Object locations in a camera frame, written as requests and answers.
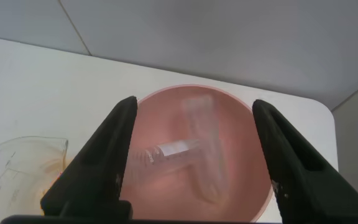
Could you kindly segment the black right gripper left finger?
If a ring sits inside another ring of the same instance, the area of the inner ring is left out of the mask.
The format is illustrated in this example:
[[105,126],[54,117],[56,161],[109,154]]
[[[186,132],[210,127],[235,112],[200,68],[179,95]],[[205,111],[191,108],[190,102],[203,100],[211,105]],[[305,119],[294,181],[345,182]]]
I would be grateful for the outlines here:
[[46,216],[92,217],[119,201],[137,99],[121,100],[40,201]]

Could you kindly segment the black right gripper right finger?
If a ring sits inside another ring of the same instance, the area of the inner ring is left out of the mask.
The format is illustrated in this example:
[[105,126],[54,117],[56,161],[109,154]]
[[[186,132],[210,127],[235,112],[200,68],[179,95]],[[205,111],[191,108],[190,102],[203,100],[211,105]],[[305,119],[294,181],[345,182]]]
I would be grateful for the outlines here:
[[252,105],[284,223],[358,223],[358,192],[273,105]]

